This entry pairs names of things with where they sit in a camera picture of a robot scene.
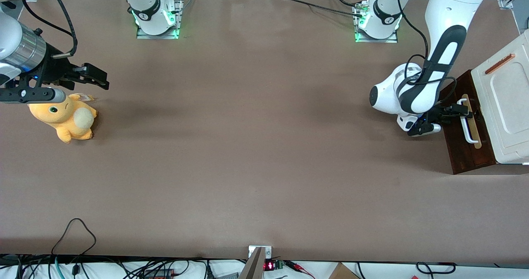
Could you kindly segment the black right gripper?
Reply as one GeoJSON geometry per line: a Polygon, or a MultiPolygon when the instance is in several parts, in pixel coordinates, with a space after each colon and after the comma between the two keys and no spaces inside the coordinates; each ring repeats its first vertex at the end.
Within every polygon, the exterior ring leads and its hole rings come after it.
{"type": "Polygon", "coordinates": [[[76,66],[68,58],[53,59],[60,51],[51,45],[36,46],[31,54],[31,61],[36,66],[25,73],[25,87],[41,87],[42,84],[53,84],[73,91],[77,84],[94,85],[104,90],[110,87],[107,72],[93,64],[76,66]]]}

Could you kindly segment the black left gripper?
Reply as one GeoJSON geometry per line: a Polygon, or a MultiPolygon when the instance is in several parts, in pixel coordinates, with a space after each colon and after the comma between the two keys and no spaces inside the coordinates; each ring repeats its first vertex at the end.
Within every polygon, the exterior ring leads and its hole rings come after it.
{"type": "Polygon", "coordinates": [[[427,112],[427,122],[434,124],[450,124],[450,120],[454,117],[463,117],[466,119],[473,119],[474,114],[468,109],[459,109],[459,105],[470,108],[469,99],[459,99],[457,105],[435,105],[427,112]]]}

